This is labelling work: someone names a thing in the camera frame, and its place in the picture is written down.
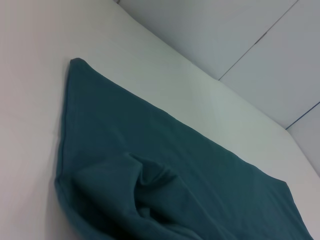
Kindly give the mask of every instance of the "teal towel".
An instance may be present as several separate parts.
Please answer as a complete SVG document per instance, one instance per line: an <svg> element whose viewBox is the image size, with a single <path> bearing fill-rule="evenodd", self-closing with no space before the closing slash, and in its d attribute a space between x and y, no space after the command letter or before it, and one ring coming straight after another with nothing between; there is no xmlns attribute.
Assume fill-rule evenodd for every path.
<svg viewBox="0 0 320 240"><path fill-rule="evenodd" d="M312 239L285 182L79 58L61 121L56 192L86 240Z"/></svg>

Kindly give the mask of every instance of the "white surface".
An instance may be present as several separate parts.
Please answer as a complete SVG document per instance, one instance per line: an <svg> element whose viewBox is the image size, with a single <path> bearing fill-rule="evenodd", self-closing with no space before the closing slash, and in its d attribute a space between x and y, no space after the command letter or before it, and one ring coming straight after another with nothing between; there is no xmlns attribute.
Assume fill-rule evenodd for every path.
<svg viewBox="0 0 320 240"><path fill-rule="evenodd" d="M319 10L319 0L299 0L221 78L284 128L320 101Z"/></svg>
<svg viewBox="0 0 320 240"><path fill-rule="evenodd" d="M215 79L296 0L121 0L139 23Z"/></svg>
<svg viewBox="0 0 320 240"><path fill-rule="evenodd" d="M286 181L320 239L320 178L289 133L112 0L5 0L0 18L0 239L76 239L52 186L65 73L75 57Z"/></svg>
<svg viewBox="0 0 320 240"><path fill-rule="evenodd" d="M293 124L288 132L320 177L320 104Z"/></svg>

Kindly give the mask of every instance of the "teal cloth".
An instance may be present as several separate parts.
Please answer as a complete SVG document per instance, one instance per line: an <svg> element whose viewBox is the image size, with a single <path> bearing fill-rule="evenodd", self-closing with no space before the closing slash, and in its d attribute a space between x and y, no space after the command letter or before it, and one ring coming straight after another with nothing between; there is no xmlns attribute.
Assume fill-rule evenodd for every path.
<svg viewBox="0 0 320 240"><path fill-rule="evenodd" d="M285 182L79 58L61 122L56 192L86 240L312 239Z"/></svg>

